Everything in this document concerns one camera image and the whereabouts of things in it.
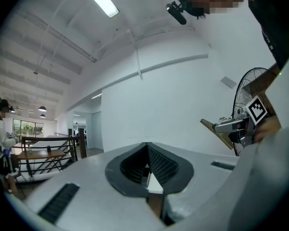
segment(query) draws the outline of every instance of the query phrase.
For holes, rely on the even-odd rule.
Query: person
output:
[[[194,16],[205,18],[216,8],[237,7],[244,0],[179,0],[186,8],[193,9]],[[279,69],[289,58],[289,0],[248,0],[249,8],[262,27],[264,41],[268,45]],[[277,116],[265,119],[255,131],[255,141],[260,142],[281,128]]]
[[[9,103],[7,100],[0,101],[0,175],[4,190],[11,189],[12,194],[19,198],[14,176],[17,171],[13,169],[9,150],[17,144],[17,138],[8,138],[5,131],[4,122],[2,120],[2,113],[9,112]]]

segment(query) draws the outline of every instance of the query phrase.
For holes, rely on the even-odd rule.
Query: woman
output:
[[[13,170],[9,154],[10,147],[15,146],[18,141],[15,138],[7,137],[1,116],[2,113],[8,113],[9,110],[8,101],[2,99],[0,101],[0,174],[4,176],[4,179],[2,179],[4,189],[8,190],[9,187],[14,196],[19,197],[14,179],[14,176],[17,175],[18,172]]]

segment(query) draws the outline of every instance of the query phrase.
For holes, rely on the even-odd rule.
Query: wooden table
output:
[[[50,153],[48,153],[47,151],[32,151],[32,153],[30,154],[29,151],[23,151],[21,152],[17,159],[18,160],[26,160],[27,162],[27,169],[28,169],[28,173],[29,175],[32,177],[32,170],[30,168],[30,163],[29,160],[35,160],[35,159],[48,159],[50,158],[52,160],[52,162],[54,163],[53,158],[58,158],[58,162],[60,164],[61,170],[62,168],[62,164],[60,161],[60,157],[61,156],[65,156],[66,154],[61,151],[61,150],[52,150]]]

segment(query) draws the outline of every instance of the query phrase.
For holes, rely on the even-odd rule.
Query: window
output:
[[[13,119],[13,133],[25,137],[43,138],[43,124]]]

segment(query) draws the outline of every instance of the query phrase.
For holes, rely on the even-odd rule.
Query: ceiling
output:
[[[0,33],[0,96],[55,110],[84,68],[131,43],[129,31],[139,40],[192,27],[167,13],[173,0],[112,1],[120,13],[109,19],[94,0],[21,0]]]

